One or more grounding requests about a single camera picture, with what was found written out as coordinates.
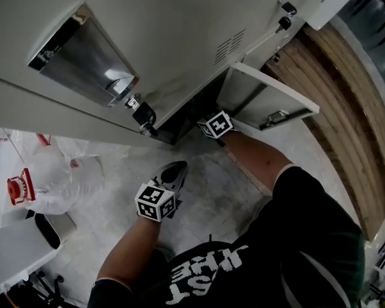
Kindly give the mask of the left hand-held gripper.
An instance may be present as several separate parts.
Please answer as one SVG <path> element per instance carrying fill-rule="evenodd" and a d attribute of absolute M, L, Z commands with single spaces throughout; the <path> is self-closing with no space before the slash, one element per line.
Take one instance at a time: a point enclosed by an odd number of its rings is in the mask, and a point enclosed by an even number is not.
<path fill-rule="evenodd" d="M 156 171 L 153 180 L 142 184 L 135 195 L 138 215 L 156 222 L 172 219 L 181 204 L 178 191 L 184 185 L 187 168 L 184 160 L 166 164 Z"/>

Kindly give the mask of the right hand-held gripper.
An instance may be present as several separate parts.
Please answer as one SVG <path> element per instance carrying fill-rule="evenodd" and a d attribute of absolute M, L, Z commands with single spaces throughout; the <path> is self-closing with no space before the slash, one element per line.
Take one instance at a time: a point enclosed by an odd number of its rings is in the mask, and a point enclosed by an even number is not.
<path fill-rule="evenodd" d="M 234 128 L 229 115 L 223 111 L 216 111 L 197 122 L 206 137 L 218 139 Z"/>

